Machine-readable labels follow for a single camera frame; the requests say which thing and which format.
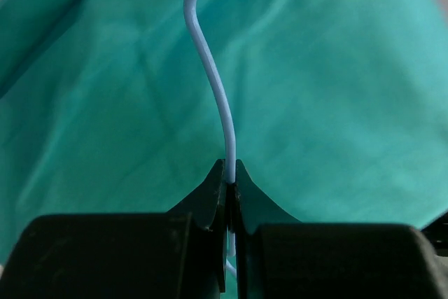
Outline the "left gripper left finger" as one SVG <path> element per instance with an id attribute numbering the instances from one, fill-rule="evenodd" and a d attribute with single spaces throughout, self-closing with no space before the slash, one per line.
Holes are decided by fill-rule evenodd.
<path id="1" fill-rule="evenodd" d="M 219 298 L 226 186 L 218 160 L 164 213 L 50 214 L 22 232 L 2 298 Z"/>

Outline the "blue hanger with teal trousers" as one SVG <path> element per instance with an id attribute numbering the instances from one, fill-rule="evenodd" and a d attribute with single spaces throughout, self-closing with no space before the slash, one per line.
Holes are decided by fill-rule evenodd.
<path id="1" fill-rule="evenodd" d="M 237 178 L 237 142 L 228 98 L 214 57 L 197 17 L 197 0 L 183 0 L 183 17 L 211 86 L 225 142 L 225 182 L 231 186 Z"/>

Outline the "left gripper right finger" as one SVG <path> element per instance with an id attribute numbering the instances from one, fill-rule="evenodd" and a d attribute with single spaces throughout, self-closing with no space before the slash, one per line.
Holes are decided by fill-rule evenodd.
<path id="1" fill-rule="evenodd" d="M 447 269 L 416 228 L 303 223 L 237 163 L 234 228 L 240 298 L 446 298 Z"/>

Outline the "teal trousers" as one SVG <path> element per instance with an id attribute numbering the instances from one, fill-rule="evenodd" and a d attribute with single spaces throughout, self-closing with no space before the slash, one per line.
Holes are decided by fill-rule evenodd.
<path id="1" fill-rule="evenodd" d="M 1 259 L 41 214 L 166 211 L 222 158 L 183 0 L 1 0 Z M 238 156 L 307 222 L 447 210 L 435 0 L 199 0 Z"/>

